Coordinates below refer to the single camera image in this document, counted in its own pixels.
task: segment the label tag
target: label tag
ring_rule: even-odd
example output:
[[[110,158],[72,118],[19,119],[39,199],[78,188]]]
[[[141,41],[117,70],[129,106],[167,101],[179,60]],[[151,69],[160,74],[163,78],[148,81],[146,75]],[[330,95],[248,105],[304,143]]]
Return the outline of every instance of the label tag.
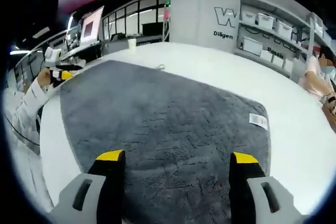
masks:
[[[266,131],[268,130],[267,119],[262,115],[256,115],[256,114],[250,113],[249,123],[258,125],[264,128]]]

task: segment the face mask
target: face mask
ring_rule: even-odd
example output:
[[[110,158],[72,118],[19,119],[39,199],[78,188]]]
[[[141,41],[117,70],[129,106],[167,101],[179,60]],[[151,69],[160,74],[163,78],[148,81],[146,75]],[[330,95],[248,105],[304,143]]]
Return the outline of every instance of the face mask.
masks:
[[[335,69],[334,66],[321,67],[321,71],[326,74],[331,73],[334,69]]]

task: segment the gray mat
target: gray mat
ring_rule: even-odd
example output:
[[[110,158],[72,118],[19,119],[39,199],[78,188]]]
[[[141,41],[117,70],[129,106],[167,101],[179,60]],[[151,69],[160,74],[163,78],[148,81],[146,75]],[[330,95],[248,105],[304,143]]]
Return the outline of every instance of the gray mat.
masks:
[[[269,133],[248,123],[267,117],[257,102],[117,61],[74,79],[61,87],[73,151],[83,172],[103,152],[126,151],[124,216],[134,223],[230,223],[231,152],[269,171]]]

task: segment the person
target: person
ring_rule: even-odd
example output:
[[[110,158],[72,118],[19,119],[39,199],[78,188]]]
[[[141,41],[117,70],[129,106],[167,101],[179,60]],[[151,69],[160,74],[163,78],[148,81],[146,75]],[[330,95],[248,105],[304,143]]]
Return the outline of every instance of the person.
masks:
[[[45,211],[51,211],[53,205],[42,173],[36,117],[48,100],[43,89],[50,80],[50,71],[45,68],[26,93],[11,88],[3,92],[3,118],[16,175],[32,203]]]
[[[304,76],[300,78],[299,85],[306,89],[317,100],[321,101],[326,95],[334,92],[328,72],[336,65],[333,52],[327,46],[322,46],[317,57],[311,56],[307,60]]]

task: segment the hand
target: hand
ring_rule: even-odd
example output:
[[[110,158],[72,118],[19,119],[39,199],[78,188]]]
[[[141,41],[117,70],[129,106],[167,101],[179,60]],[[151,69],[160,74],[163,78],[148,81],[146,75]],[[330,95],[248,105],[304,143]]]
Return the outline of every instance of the hand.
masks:
[[[48,84],[50,84],[50,70],[48,68],[42,69],[42,71],[37,76],[37,83],[40,85],[40,87],[44,87]]]

